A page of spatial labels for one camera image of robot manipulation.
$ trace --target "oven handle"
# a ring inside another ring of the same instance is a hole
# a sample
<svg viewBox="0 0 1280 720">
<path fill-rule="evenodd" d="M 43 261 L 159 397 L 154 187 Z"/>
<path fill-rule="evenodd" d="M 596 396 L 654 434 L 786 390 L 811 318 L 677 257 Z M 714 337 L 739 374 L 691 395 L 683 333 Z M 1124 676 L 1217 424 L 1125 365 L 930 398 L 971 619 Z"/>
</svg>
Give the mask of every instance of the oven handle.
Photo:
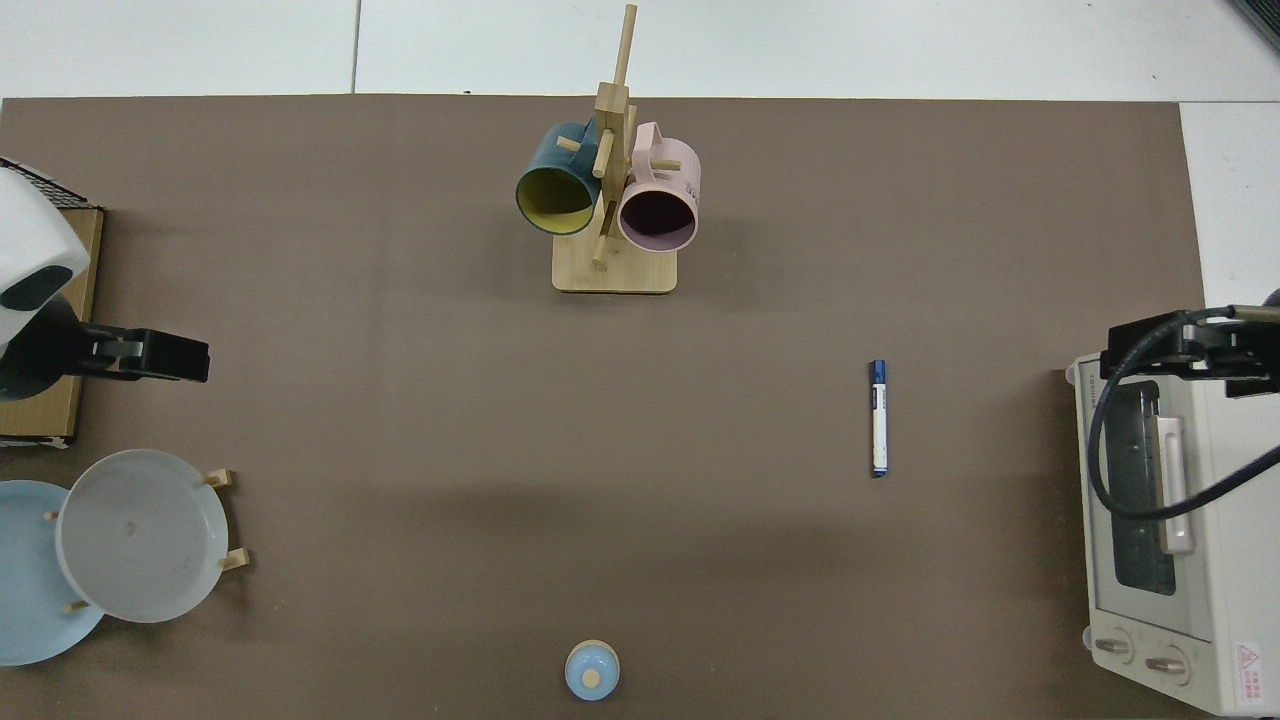
<svg viewBox="0 0 1280 720">
<path fill-rule="evenodd" d="M 1183 419 L 1156 416 L 1156 442 L 1160 457 L 1156 471 L 1160 475 L 1161 506 L 1187 500 L 1187 460 L 1183 452 Z M 1187 555 L 1196 550 L 1192 539 L 1190 515 L 1170 518 L 1160 525 L 1160 547 L 1170 555 Z"/>
</svg>

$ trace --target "light blue plate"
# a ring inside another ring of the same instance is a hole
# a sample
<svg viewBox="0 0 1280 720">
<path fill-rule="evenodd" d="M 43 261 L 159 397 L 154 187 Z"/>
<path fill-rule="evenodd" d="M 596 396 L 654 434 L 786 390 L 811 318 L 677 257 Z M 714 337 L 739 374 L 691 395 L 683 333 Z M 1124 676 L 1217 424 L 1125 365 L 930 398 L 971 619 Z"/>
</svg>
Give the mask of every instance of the light blue plate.
<svg viewBox="0 0 1280 720">
<path fill-rule="evenodd" d="M 102 611 L 63 607 L 79 597 L 58 566 L 54 536 L 67 491 L 35 480 L 0 482 L 0 666 L 47 660 L 84 639 Z"/>
</svg>

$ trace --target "mug handle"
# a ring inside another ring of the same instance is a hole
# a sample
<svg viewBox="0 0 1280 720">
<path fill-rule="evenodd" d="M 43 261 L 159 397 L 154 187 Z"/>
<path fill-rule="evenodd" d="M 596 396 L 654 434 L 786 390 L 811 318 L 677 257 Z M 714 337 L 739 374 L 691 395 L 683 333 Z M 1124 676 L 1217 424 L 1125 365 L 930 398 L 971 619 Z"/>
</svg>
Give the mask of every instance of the mug handle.
<svg viewBox="0 0 1280 720">
<path fill-rule="evenodd" d="M 631 150 L 631 173 L 636 182 L 654 182 L 653 161 L 654 146 L 662 145 L 662 132 L 658 123 L 640 123 L 636 128 L 636 146 Z"/>
</svg>

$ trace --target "white floor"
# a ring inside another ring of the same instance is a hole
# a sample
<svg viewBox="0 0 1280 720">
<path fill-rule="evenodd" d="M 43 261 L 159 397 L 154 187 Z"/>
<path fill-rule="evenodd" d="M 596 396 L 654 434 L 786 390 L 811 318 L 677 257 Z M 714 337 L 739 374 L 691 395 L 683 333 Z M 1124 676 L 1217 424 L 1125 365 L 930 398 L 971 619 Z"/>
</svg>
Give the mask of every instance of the white floor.
<svg viewBox="0 0 1280 720">
<path fill-rule="evenodd" d="M 1206 300 L 1260 302 L 1280 287 L 1280 51 L 1229 0 L 639 5 L 637 96 L 1181 102 Z M 0 0 L 0 97 L 590 95 L 612 74 L 622 8 Z M 1251 413 L 1280 427 L 1274 400 Z"/>
</svg>

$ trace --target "black cable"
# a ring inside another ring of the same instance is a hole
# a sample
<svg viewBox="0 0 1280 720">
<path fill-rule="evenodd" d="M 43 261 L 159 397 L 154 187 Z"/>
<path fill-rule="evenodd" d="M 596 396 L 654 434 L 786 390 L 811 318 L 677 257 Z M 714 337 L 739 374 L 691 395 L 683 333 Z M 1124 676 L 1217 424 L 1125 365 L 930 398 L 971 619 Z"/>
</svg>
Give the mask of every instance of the black cable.
<svg viewBox="0 0 1280 720">
<path fill-rule="evenodd" d="M 1089 473 L 1089 484 L 1093 487 L 1093 492 L 1098 496 L 1098 500 L 1102 501 L 1102 506 L 1110 510 L 1112 515 L 1119 515 L 1120 518 L 1128 518 L 1130 520 L 1167 520 L 1170 518 L 1185 515 L 1192 510 L 1208 505 L 1210 502 L 1267 471 L 1276 464 L 1280 464 L 1280 445 L 1277 445 L 1267 452 L 1263 452 L 1248 465 L 1222 478 L 1211 487 L 1188 497 L 1187 500 L 1175 502 L 1167 507 L 1157 507 L 1153 510 L 1133 510 L 1123 507 L 1115 501 L 1115 498 L 1111 497 L 1111 493 L 1107 492 L 1106 486 L 1102 483 L 1102 464 L 1098 459 L 1098 443 L 1102 438 L 1102 419 L 1106 418 L 1107 405 L 1111 402 L 1111 393 L 1115 391 L 1116 386 L 1120 384 L 1120 380 L 1134 370 L 1138 365 L 1139 357 L 1146 355 L 1147 351 L 1156 345 L 1156 342 L 1172 332 L 1175 328 L 1180 328 L 1188 323 L 1198 323 L 1207 318 L 1234 316 L 1235 307 L 1228 305 L 1225 307 L 1206 307 L 1204 310 L 1194 310 L 1165 320 L 1144 334 L 1142 340 L 1135 342 L 1134 346 L 1129 348 L 1129 352 L 1125 354 L 1125 356 L 1120 360 L 1120 364 L 1116 365 L 1115 370 L 1112 370 L 1107 383 L 1102 386 L 1102 392 L 1098 393 L 1098 405 L 1094 407 L 1093 419 L 1089 421 L 1089 437 L 1085 442 L 1084 452 L 1087 470 Z"/>
</svg>

